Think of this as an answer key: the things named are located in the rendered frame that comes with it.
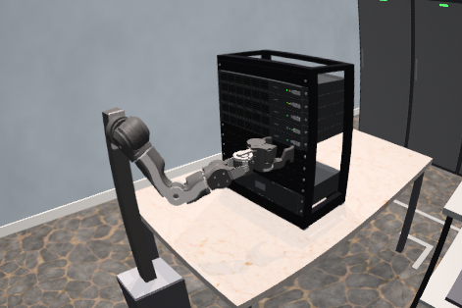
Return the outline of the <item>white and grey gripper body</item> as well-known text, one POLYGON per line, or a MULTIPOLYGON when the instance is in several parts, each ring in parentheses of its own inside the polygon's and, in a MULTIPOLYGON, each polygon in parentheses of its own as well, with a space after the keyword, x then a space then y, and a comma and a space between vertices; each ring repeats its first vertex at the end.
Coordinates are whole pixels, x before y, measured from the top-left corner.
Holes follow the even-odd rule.
POLYGON ((252 153, 254 170, 263 173, 271 171, 272 169, 266 169, 269 169, 273 166, 273 160, 277 155, 277 146, 268 144, 264 139, 261 138, 248 139, 246 144, 247 150, 236 153, 236 156, 240 158, 246 158, 250 153, 252 153))

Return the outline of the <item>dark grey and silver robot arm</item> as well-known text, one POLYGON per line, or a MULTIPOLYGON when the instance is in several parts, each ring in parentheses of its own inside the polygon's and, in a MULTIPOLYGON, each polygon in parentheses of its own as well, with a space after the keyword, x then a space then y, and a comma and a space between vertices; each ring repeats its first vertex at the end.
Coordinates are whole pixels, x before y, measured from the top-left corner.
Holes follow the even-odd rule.
POLYGON ((200 170, 185 177, 185 183, 180 180, 171 181, 165 175, 164 159, 154 146, 151 146, 150 132, 146 124, 139 117, 126 117, 124 110, 109 113, 108 117, 106 136, 111 142, 112 149, 119 148, 131 162, 138 158, 134 162, 135 165, 158 193, 166 197, 168 202, 174 206, 196 202, 211 194, 211 190, 226 188, 232 180, 253 173, 253 154, 250 153, 248 157, 240 158, 236 156, 236 153, 241 152, 238 151, 233 153, 232 158, 225 161, 214 160, 202 168, 203 172, 200 170))

